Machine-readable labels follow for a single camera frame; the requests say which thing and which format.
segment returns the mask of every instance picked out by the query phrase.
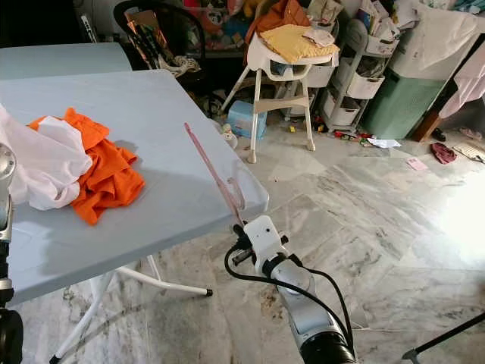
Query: orange cloth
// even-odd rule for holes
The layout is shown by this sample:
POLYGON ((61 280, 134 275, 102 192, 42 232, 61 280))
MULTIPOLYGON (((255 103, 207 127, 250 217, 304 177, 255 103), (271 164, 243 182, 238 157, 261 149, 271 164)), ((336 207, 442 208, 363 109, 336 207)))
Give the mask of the orange cloth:
MULTIPOLYGON (((33 121, 29 127, 37 130, 42 120, 33 121)), ((63 120, 81 132, 86 154, 92 159, 92 167, 78 180, 80 193, 71 205, 85 222, 94 225, 107 208, 132 203, 145 181, 130 167, 136 155, 105 139, 107 127, 77 114, 73 108, 66 111, 63 120)))
POLYGON ((263 33, 287 24, 310 27, 310 21, 298 0, 279 0, 266 14, 254 19, 246 33, 245 41, 249 44, 254 32, 263 33))

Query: white high chair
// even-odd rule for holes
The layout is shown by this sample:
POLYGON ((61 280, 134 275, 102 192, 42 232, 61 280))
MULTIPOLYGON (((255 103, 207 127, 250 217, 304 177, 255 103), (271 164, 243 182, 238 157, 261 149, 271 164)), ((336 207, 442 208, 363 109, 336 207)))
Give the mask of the white high chair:
POLYGON ((301 58, 296 63, 291 65, 303 66, 301 69, 293 72, 292 67, 288 67, 283 75, 271 73, 271 61, 275 61, 282 64, 289 64, 280 55, 271 51, 258 37, 255 35, 252 37, 249 43, 247 61, 248 65, 242 72, 239 79, 236 81, 233 89, 230 91, 229 96, 221 107, 223 111, 230 100, 234 97, 234 94, 241 86, 241 83, 246 78, 249 70, 256 71, 256 84, 255 84, 255 101, 252 109, 252 129, 251 129, 251 147, 248 157, 249 163, 256 163, 256 131, 258 129, 258 113, 276 110, 279 108, 288 108, 293 106, 302 106, 305 108, 305 124, 307 135, 307 148, 314 151, 315 144, 311 135, 311 120, 310 120, 310 105, 308 101, 308 87, 306 75, 310 71, 310 67, 313 64, 320 64, 329 62, 332 59, 332 55, 324 55, 321 57, 307 57, 301 58), (259 99, 259 92, 261 88, 261 72, 264 71, 268 78, 277 82, 297 81, 302 82, 303 94, 300 96, 293 96, 286 99, 259 99))

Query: white storage rack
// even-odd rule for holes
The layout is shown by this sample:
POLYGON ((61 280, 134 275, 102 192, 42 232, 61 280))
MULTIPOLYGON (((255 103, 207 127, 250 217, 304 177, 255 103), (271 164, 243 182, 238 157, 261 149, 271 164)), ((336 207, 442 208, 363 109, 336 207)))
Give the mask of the white storage rack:
POLYGON ((355 57, 351 58, 350 61, 348 58, 341 58, 340 66, 332 77, 331 83, 335 86, 337 95, 335 95, 335 106, 330 115, 324 110, 326 98, 322 98, 319 106, 329 133, 332 133, 334 130, 355 132, 369 99, 374 97, 384 79, 382 73, 386 67, 383 67, 382 73, 374 78, 360 77, 355 71, 363 56, 386 58, 385 66, 387 66, 398 42, 398 40, 385 42, 375 39, 373 36, 368 35, 365 25, 360 20, 352 19, 349 21, 343 37, 343 43, 340 46, 340 54, 342 54, 344 47, 349 46, 355 51, 355 57), (343 114, 343 110, 345 111, 345 106, 343 105, 344 97, 352 97, 352 95, 358 96, 353 97, 353 99, 356 99, 360 109, 353 118, 352 123, 349 124, 348 122, 339 121, 339 116, 343 114))

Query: chair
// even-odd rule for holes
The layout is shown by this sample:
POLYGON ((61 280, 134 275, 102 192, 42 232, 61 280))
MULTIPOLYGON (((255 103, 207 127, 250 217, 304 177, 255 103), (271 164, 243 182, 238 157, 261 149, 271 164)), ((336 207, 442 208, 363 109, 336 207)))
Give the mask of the chair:
POLYGON ((128 36, 133 35, 133 31, 128 27, 128 20, 125 13, 130 9, 138 8, 140 11, 152 10, 155 12, 158 25, 167 39, 168 48, 175 55, 189 55, 196 58, 201 70, 197 72, 186 72, 179 76, 177 80, 186 91, 194 93, 203 92, 210 94, 211 81, 205 70, 205 37, 199 20, 188 11, 176 6, 166 4, 160 0, 129 0, 121 2, 114 7, 113 15, 117 24, 125 31, 128 36), (189 50, 188 29, 196 30, 199 46, 189 50))
POLYGON ((258 34, 255 33, 249 43, 247 62, 248 65, 242 72, 239 79, 236 81, 229 96, 221 107, 223 111, 230 100, 234 97, 234 94, 239 89, 239 86, 246 78, 249 70, 256 71, 256 84, 255 84, 255 101, 253 104, 252 112, 252 129, 251 129, 251 146, 248 157, 249 163, 256 163, 256 132, 258 129, 258 113, 276 110, 279 108, 288 108, 293 106, 302 106, 305 108, 305 124, 307 133, 307 148, 308 150, 315 151, 315 144, 311 135, 311 119, 310 119, 310 105, 308 100, 308 86, 306 75, 310 71, 310 67, 313 64, 326 63, 330 61, 332 55, 325 55, 321 57, 301 58, 292 66, 301 67, 288 67, 283 75, 274 74, 271 71, 271 62, 275 61, 282 64, 289 64, 280 55, 271 51, 263 42, 259 39, 258 34), (293 96, 287 99, 259 99, 259 93, 261 88, 261 73, 264 71, 268 78, 272 81, 286 82, 286 81, 300 81, 302 83, 302 95, 293 96))

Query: blue plastic box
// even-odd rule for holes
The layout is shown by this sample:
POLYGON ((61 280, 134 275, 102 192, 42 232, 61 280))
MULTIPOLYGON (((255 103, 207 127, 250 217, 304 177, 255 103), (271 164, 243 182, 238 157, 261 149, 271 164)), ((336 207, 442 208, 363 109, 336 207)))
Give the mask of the blue plastic box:
MULTIPOLYGON (((256 139, 262 139, 266 133, 266 116, 268 112, 260 112, 258 114, 258 130, 256 139)), ((241 137, 251 138, 252 127, 252 104, 248 102, 236 100, 231 108, 226 121, 233 133, 241 137)))

